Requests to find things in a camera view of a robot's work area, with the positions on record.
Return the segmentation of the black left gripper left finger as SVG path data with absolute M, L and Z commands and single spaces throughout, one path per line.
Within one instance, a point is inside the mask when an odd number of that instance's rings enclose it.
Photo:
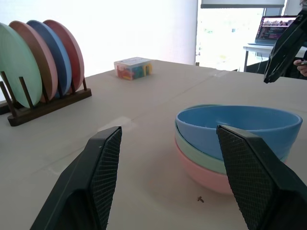
M 30 230 L 106 230 L 122 128 L 102 130 L 61 173 Z

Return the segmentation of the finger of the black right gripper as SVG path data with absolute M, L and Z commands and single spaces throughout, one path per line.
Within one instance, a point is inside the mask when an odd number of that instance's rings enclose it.
M 299 49 L 303 43 L 307 42 L 307 20 L 295 20 L 291 26 L 285 31 L 285 34 L 280 38 L 275 50 L 275 79 L 283 76 L 286 70 L 293 64 L 296 68 L 300 63 L 301 65 L 307 64 L 307 51 L 303 59 L 294 61 Z
M 303 15 L 299 14 L 295 21 L 277 40 L 264 72 L 264 82 L 277 81 L 292 64 L 303 45 Z

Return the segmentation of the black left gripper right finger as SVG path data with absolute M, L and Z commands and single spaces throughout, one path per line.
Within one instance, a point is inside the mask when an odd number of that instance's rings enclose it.
M 218 125 L 226 174 L 248 230 L 307 230 L 307 185 L 265 141 Z

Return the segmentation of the pink bowl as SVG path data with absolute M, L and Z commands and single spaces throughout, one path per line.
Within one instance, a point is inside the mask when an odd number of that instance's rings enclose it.
M 175 140 L 177 154 L 187 175 L 197 184 L 224 195 L 233 195 L 228 177 L 225 174 L 208 170 L 191 161 L 179 148 Z

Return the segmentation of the green bowl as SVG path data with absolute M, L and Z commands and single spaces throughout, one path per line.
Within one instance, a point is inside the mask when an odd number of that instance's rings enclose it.
M 218 125 L 229 125 L 262 137 L 277 157 L 286 160 L 290 148 L 276 147 L 267 131 L 280 128 L 286 112 L 242 105 L 203 104 L 186 108 L 175 119 L 175 138 L 182 152 L 194 163 L 208 170 L 225 174 L 226 169 L 216 135 Z

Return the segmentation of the person's hand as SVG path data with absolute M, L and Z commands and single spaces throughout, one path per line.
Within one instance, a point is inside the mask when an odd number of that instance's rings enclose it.
M 300 72 L 300 74 L 307 78 L 307 64 L 301 65 L 300 63 L 297 65 L 297 70 Z

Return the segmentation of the white desk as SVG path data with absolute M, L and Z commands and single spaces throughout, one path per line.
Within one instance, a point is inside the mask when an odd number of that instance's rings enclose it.
M 249 52 L 259 52 L 261 54 L 270 54 L 273 50 L 274 46 L 261 46 L 261 45 L 244 45 L 244 56 L 242 59 L 242 65 L 238 69 L 240 72 L 246 72 L 247 71 L 247 64 L 248 64 L 248 55 Z M 307 47 L 301 47 L 298 53 L 296 54 L 296 57 L 303 58 L 305 52 L 307 51 Z

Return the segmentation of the open laptop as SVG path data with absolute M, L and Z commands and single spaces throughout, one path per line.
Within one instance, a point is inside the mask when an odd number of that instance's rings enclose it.
M 254 42 L 249 45 L 273 46 L 296 16 L 262 16 Z

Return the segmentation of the grey roller blind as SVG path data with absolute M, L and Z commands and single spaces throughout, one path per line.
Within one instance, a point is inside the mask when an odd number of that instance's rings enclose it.
M 201 8 L 283 8 L 284 3 L 285 0 L 201 0 Z

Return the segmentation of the dark wooden plate rack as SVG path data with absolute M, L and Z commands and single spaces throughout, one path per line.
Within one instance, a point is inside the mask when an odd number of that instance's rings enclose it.
M 0 76 L 3 78 L 3 80 L 0 81 L 0 89 L 5 97 L 5 102 L 0 103 L 0 115 L 11 113 L 7 119 L 10 126 L 12 127 L 22 125 L 92 96 L 91 89 L 87 87 L 86 81 L 83 80 L 82 90 L 76 91 L 74 85 L 71 84 L 72 93 L 62 95 L 62 92 L 59 91 L 58 99 L 49 100 L 46 90 L 43 89 L 45 102 L 33 105 L 24 78 L 20 77 L 20 84 L 22 86 L 23 92 L 25 93 L 26 100 L 30 106 L 29 108 L 25 108 L 15 99 L 5 72 L 1 71 Z

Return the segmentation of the clear box of colourful pieces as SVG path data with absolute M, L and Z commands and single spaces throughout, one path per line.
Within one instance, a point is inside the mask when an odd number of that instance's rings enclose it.
M 152 60 L 142 57 L 132 57 L 114 62 L 117 76 L 125 80 L 135 80 L 152 74 Z

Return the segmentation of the blue plate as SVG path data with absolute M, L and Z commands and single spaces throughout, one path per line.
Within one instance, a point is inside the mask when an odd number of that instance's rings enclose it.
M 62 41 L 59 36 L 44 23 L 36 20 L 29 20 L 26 24 L 38 32 L 47 44 L 56 65 L 58 83 L 62 95 L 65 95 L 71 87 L 72 71 L 70 59 Z

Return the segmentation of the red plate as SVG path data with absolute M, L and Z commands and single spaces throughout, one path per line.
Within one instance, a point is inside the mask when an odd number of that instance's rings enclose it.
M 64 25 L 57 21 L 45 20 L 43 23 L 49 26 L 62 41 L 71 64 L 72 83 L 74 89 L 78 90 L 83 84 L 84 61 L 81 49 L 75 37 Z

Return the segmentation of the green plate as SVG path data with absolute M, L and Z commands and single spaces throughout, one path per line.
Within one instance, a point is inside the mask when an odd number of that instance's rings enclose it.
M 23 77 L 33 105 L 42 95 L 42 80 L 36 60 L 23 38 L 11 27 L 0 23 L 0 72 L 4 71 L 15 99 L 29 108 L 20 77 Z

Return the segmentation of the pink plate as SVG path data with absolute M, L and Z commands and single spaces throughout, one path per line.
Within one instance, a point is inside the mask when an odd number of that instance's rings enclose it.
M 14 29 L 29 46 L 38 65 L 43 88 L 46 95 L 42 94 L 40 101 L 45 103 L 52 100 L 58 88 L 58 74 L 54 58 L 41 35 L 31 26 L 12 21 L 9 26 Z

